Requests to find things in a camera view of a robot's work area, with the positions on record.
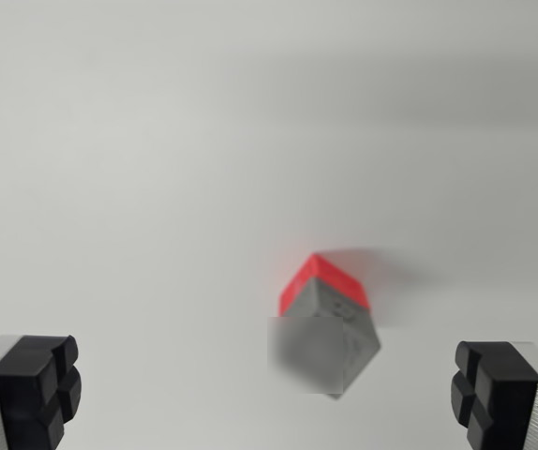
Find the gripper right finger with black rubber pad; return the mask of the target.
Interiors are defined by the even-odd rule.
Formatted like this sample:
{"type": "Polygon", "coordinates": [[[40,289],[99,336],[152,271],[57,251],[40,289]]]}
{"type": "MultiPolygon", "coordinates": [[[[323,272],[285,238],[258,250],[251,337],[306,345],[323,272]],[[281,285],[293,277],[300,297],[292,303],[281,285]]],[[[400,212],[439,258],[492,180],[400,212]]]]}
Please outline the gripper right finger with black rubber pad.
{"type": "Polygon", "coordinates": [[[473,449],[538,449],[538,347],[461,341],[451,381],[456,421],[473,449]]]}

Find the gripper left finger with black rubber pad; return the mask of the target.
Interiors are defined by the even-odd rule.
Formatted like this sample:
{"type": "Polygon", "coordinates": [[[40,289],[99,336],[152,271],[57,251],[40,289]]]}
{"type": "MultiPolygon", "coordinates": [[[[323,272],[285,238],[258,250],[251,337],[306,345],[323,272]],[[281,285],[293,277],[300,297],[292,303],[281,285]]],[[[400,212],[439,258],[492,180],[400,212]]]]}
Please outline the gripper left finger with black rubber pad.
{"type": "Polygon", "coordinates": [[[0,449],[56,449],[79,409],[73,336],[0,336],[0,449]]]}

